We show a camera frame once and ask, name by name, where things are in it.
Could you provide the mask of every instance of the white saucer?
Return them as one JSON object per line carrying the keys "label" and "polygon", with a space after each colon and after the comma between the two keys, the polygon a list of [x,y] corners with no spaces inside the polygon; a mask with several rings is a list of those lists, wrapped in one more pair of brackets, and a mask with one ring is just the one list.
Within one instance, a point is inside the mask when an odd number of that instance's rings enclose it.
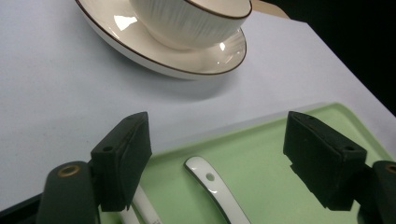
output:
{"label": "white saucer", "polygon": [[208,49],[175,50],[155,40],[134,14],[129,0],[76,0],[92,29],[129,59],[156,72],[185,79],[216,77],[244,61],[241,29]]}

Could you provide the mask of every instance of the cup rim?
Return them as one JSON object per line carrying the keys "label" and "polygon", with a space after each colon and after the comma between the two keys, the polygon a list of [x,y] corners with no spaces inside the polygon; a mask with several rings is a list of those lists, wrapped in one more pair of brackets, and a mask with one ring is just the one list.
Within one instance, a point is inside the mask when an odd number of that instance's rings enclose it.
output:
{"label": "cup rim", "polygon": [[207,7],[203,7],[203,6],[199,5],[199,4],[195,3],[195,2],[193,2],[192,0],[184,0],[184,1],[187,2],[190,5],[192,5],[194,7],[198,7],[201,10],[203,10],[205,12],[208,12],[208,13],[210,13],[212,15],[219,16],[219,17],[222,17],[222,18],[225,18],[225,19],[231,19],[231,20],[240,20],[240,19],[247,18],[251,14],[251,11],[253,10],[253,6],[251,5],[251,1],[250,0],[247,0],[249,2],[249,4],[250,4],[249,12],[246,15],[241,16],[241,17],[229,16],[229,15],[224,15],[224,14],[218,13],[217,11],[213,11],[213,10],[207,8]]}

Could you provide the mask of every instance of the green tray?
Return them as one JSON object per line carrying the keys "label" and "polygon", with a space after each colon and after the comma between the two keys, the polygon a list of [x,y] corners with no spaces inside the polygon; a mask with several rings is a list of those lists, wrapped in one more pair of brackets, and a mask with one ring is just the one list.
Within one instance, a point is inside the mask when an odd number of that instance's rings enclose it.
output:
{"label": "green tray", "polygon": [[[330,104],[304,113],[364,147],[370,166],[378,160],[393,161],[345,106]],[[141,186],[165,224],[225,223],[210,196],[183,167],[189,157],[201,156],[220,174],[251,223],[357,223],[357,203],[351,212],[323,208],[290,169],[282,152],[285,128],[286,117],[155,154]],[[103,223],[120,222],[115,214],[101,216]]]}

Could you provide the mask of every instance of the dark background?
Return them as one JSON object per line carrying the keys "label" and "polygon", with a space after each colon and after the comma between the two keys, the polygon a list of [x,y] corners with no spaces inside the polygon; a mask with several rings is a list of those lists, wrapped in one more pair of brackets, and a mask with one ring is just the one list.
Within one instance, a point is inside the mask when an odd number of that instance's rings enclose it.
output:
{"label": "dark background", "polygon": [[396,116],[396,0],[264,0],[307,22]]}

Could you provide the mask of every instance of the white cup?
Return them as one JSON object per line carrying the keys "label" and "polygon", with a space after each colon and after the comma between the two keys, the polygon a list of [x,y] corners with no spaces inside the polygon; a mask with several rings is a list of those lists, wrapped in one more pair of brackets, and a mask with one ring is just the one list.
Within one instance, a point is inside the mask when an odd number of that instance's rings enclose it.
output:
{"label": "white cup", "polygon": [[233,35],[250,0],[130,0],[149,33],[173,49],[205,49]]}

